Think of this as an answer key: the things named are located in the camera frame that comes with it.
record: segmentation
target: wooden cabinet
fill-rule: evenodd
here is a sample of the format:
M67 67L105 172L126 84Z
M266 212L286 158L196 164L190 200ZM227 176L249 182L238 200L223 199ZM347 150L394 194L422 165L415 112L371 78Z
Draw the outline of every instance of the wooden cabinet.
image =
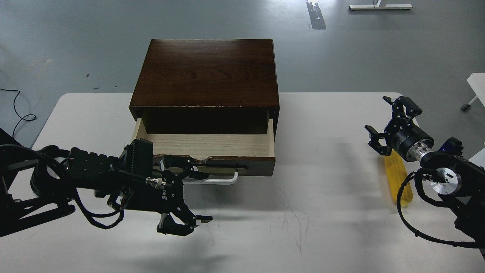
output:
M212 174L270 176L279 113L273 41L150 42L129 105L133 137Z

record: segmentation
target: concrete floor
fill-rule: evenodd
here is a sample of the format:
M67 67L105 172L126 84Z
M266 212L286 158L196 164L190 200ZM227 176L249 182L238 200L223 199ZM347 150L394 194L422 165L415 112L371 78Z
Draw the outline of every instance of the concrete floor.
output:
M270 38L280 92L399 92L423 109L419 123L437 147L454 136L470 157L484 146L485 108L460 108L474 96L467 78L485 72L485 1L409 1L389 2L411 11L320 1L327 29L313 30L304 0L3 0L0 88L21 90L17 109L38 116L16 132L31 146L63 94L132 92L153 38ZM9 133L14 96L0 91Z

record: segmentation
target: white drawer handle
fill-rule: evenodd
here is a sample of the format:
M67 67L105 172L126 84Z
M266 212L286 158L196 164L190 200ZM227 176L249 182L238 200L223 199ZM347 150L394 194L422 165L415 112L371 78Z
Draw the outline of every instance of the white drawer handle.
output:
M206 180L183 180L184 184L203 184L203 185L232 185L238 180L238 171L234 172L231 179L206 179Z

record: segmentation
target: black wire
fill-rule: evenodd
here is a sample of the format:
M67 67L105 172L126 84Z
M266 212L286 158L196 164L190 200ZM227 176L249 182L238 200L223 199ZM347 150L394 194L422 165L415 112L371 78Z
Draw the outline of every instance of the black wire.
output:
M421 237L425 240L435 242L435 243L440 243L440 244L447 244L447 245L452 245L454 247L464 247L464 248L484 248L485 246L483 244L479 244L477 242L455 242L455 241L446 241L446 240L441 240L432 236L429 236L427 234L424 234L423 232L417 230L413 226L411 226L410 223L404 219L403 212L401 211L401 197L403 195L404 187L413 179L415 176L413 175L418 175L417 173L420 173L420 170L418 172L412 172L410 173L406 179L404 179L404 182L401 184L401 187L399 188L399 191L397 192L397 200L396 200L396 206L397 206L397 212L399 213L399 217L401 217L401 220L403 221L404 225L412 232L414 233L414 236L416 237Z
M70 183L70 181L71 181L70 175L66 172L66 170L64 169L62 164L57 162L57 160L55 160L55 159L53 159L49 156L46 156L43 153L34 151L32 149L29 149L29 148L21 146L21 145L13 145L13 144L0 145L0 151L1 150L8 150L8 149L19 149L19 150L25 150L25 151L32 153L38 159L42 159L43 161L45 161L46 165L54 171L54 173L59 177L59 179L63 180L64 182ZM107 213L107 214L96 214L96 213L93 213L93 212L87 210L86 207L84 206L84 204L81 201L81 198L79 196L79 193L78 193L78 190L76 189L76 187L73 186L72 191L73 191L74 201L78 205L78 207L81 210L84 217L93 226L98 227L98 228L102 228L102 229L110 229L110 228L117 226L123 220L125 212L122 209L115 210L114 212ZM104 224L94 220L94 218L105 218L105 217L116 215L117 213L119 213L118 219L116 219L116 221L113 222L110 225L104 225Z
M3 91L12 91L12 92L17 92L17 95L16 95L16 96L15 96L15 98L14 98L14 111L15 111L15 113L17 114L17 116L20 118L20 120L17 122L17 124L15 125L14 130L13 130L13 132L12 132L12 137L14 137L14 135L15 135L15 129L17 129L17 126L19 125L19 123L20 123L22 120L24 120L24 121L33 121L33 120L36 120L36 119L37 119L37 116L36 116L36 115L34 115L34 114L28 114L28 115L25 115L25 116L23 116L23 117L22 117L21 115L19 115L19 114L18 114L18 112L17 112L17 108L15 107L15 101L17 100L17 97L20 95L20 91L19 91L19 90L13 90L13 89L2 89L2 88L0 88L0 90L3 90Z

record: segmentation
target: yellow sponge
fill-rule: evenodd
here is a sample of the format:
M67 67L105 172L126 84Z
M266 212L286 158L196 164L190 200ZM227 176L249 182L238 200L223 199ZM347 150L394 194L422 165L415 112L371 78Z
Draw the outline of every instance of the yellow sponge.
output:
M404 179L407 177L406 168L404 167L403 160L394 150L390 156L384 156L384 165L386 166L389 190L394 203L396 203L397 192ZM407 207L412 200L413 192L411 191L410 184L407 184L406 187L404 187L403 195L401 197L401 206Z

